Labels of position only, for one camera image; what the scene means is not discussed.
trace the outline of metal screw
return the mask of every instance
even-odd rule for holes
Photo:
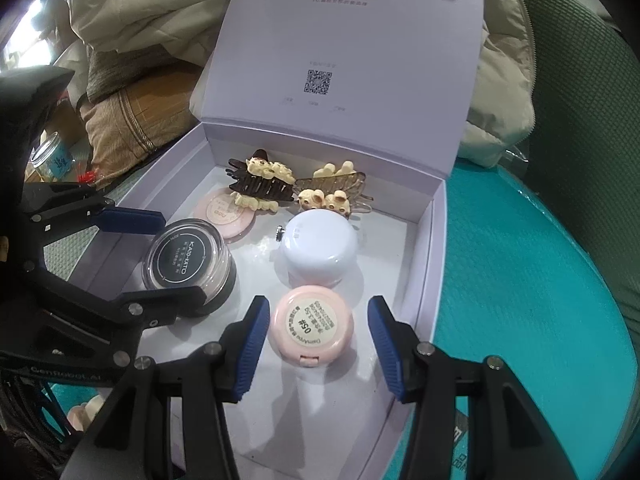
[[[133,361],[133,366],[136,370],[146,370],[151,366],[153,359],[151,357],[147,357],[146,355],[140,356],[135,361]]]
[[[144,309],[142,308],[142,305],[140,305],[139,303],[131,303],[129,305],[129,313],[132,316],[139,316],[143,312],[144,312]]]
[[[499,370],[504,366],[504,361],[500,359],[497,355],[490,355],[486,359],[486,363],[491,368],[491,370]]]
[[[125,366],[129,366],[131,362],[131,358],[129,354],[127,354],[124,350],[118,350],[115,354],[113,354],[113,362],[116,363],[121,368]]]
[[[431,343],[418,343],[418,346],[415,347],[420,355],[433,355],[436,351],[436,347]]]
[[[216,342],[207,343],[204,345],[204,353],[207,355],[218,355],[222,353],[222,345]]]

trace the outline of white round container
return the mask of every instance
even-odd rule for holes
[[[280,236],[287,269],[301,285],[333,286],[356,264],[356,232],[338,213],[304,211],[291,219]]]

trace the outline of pink compact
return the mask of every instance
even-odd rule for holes
[[[334,291],[317,285],[295,288],[278,302],[271,335],[283,358],[303,367],[330,363],[353,335],[351,309]]]
[[[237,206],[228,187],[209,191],[193,210],[194,218],[212,224],[225,240],[234,238],[251,225],[255,211]]]

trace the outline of jar with blue label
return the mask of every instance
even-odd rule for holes
[[[30,162],[45,182],[65,180],[74,165],[73,157],[58,132],[53,133],[36,149]]]

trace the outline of round label sticker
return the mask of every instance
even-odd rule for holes
[[[180,232],[164,242],[158,251],[154,266],[156,278],[164,286],[188,285],[188,280],[196,280],[204,272],[206,247],[195,233]]]
[[[320,346],[334,338],[338,330],[335,311],[318,298],[295,300],[287,312],[287,333],[303,346]]]
[[[212,224],[230,224],[240,218],[241,214],[242,208],[226,193],[213,197],[207,205],[207,218]]]

